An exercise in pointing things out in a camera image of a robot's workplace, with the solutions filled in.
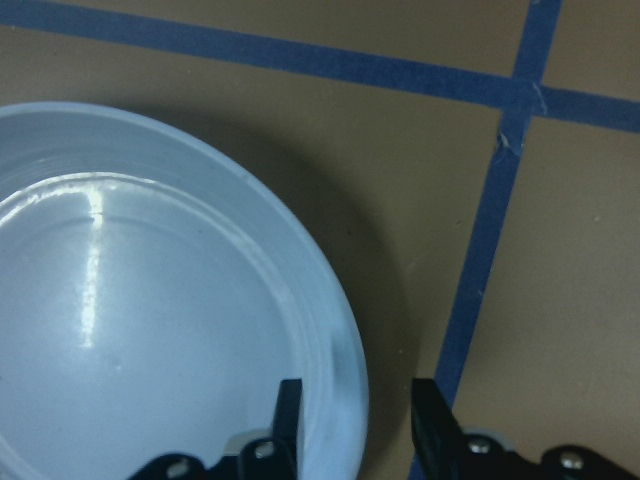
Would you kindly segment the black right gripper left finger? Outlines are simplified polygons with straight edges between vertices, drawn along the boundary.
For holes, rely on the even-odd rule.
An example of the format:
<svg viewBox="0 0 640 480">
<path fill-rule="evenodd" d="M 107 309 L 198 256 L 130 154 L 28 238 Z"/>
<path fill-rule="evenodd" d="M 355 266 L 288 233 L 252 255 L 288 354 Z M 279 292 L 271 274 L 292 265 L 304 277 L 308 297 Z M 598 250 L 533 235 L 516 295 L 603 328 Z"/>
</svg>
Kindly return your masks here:
<svg viewBox="0 0 640 480">
<path fill-rule="evenodd" d="M 211 467 L 194 456 L 169 453 L 149 461 L 131 478 L 296 479 L 302 396 L 300 379 L 281 381 L 269 435 L 245 443 L 237 454 L 226 454 Z"/>
</svg>

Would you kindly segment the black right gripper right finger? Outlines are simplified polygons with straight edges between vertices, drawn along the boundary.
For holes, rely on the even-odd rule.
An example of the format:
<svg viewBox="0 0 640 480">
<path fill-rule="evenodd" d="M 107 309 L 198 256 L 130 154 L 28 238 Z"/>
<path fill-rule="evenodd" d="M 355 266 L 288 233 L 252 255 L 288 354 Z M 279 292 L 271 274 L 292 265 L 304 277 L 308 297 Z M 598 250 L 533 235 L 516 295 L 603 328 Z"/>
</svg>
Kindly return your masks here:
<svg viewBox="0 0 640 480">
<path fill-rule="evenodd" d="M 603 455 L 578 445 L 548 449 L 537 462 L 494 437 L 464 431 L 432 379 L 412 380 L 411 427 L 427 479 L 636 479 Z"/>
</svg>

